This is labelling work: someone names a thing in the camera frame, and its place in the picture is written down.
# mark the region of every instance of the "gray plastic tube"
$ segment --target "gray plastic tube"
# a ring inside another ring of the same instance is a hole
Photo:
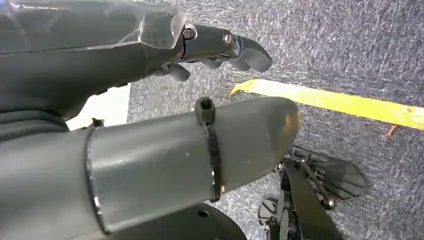
[[[266,97],[225,105],[214,123],[226,191],[266,175],[293,145],[296,105]],[[98,128],[88,143],[93,197],[107,232],[212,198],[205,129],[193,112]]]
[[[259,98],[218,107],[214,128],[227,192],[278,164],[299,113],[287,99]],[[0,153],[0,240],[102,239],[101,229],[114,233],[212,196],[206,134],[194,113],[38,133],[1,142]]]

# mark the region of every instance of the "robotic finger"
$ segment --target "robotic finger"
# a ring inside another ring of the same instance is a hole
[[[203,63],[210,69],[229,62],[239,71],[253,69],[265,72],[273,63],[267,51],[256,41],[231,33],[227,29],[189,24],[182,31],[184,41],[180,59],[165,64],[155,72],[157,76],[171,75],[178,81],[186,81],[189,71],[176,63]]]

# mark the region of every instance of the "robotic hand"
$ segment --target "robotic hand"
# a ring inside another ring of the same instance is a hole
[[[183,12],[144,0],[12,0],[0,11],[0,112],[39,110],[75,117],[87,99],[150,75],[179,81],[178,63],[263,72],[272,64],[255,41],[186,24]]]

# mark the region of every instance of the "black mount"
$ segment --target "black mount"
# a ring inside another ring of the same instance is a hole
[[[337,206],[336,199],[365,192],[359,170],[347,161],[294,146],[275,171],[280,175],[279,198],[267,197],[257,213],[267,239],[341,239],[325,211]]]

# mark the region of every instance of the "gray cylindrical tube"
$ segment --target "gray cylindrical tube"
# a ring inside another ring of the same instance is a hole
[[[278,97],[218,107],[213,125],[225,191],[269,173],[292,146],[297,106]],[[93,201],[116,232],[212,197],[205,129],[193,112],[96,129],[88,143]]]

